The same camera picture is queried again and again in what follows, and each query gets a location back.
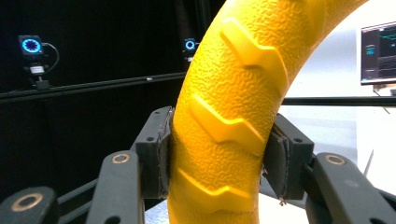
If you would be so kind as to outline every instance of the black backdrop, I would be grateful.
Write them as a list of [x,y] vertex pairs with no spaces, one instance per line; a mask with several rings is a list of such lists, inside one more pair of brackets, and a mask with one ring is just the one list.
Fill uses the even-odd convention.
[[[197,26],[191,2],[0,1],[0,93],[32,89],[18,35],[39,35],[60,51],[59,65],[44,76],[55,87],[186,71],[182,39],[200,38],[187,36]],[[222,2],[213,1],[212,10]],[[54,52],[45,52],[51,65]],[[0,104],[0,202],[28,187],[49,186],[62,195],[95,179],[102,159],[129,149],[151,111],[176,105],[181,84]]]

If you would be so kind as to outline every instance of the black horizontal bar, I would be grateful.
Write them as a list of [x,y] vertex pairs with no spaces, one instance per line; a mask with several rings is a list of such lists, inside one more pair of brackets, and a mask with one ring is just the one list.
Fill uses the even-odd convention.
[[396,97],[288,97],[282,105],[396,106]]
[[125,79],[117,79],[102,82],[92,82],[86,84],[52,87],[49,90],[29,90],[29,91],[11,91],[0,93],[0,104],[13,103],[18,101],[45,99],[56,96],[64,96],[88,91],[102,91],[108,89],[115,89],[119,87],[127,87],[138,84],[146,84],[151,82],[159,82],[173,79],[182,79],[186,76],[185,72],[163,74],[147,77],[131,77]]

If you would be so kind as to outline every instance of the yellow curved object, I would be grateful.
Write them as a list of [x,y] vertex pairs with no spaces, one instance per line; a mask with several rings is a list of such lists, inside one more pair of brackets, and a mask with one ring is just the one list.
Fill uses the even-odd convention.
[[262,157],[276,112],[318,43],[364,2],[225,3],[178,98],[170,223],[259,223]]

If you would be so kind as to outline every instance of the monitor screen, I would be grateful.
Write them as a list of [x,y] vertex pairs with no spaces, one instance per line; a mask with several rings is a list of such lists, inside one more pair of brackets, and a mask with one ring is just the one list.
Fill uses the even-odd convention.
[[361,85],[396,83],[396,22],[361,29]]

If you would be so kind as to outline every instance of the glowing blue light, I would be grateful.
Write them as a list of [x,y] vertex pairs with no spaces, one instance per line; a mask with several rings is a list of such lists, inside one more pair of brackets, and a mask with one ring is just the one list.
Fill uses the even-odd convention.
[[186,49],[195,49],[195,43],[191,40],[186,42]]
[[25,39],[22,42],[22,47],[29,53],[38,53],[41,50],[41,45],[34,39]]

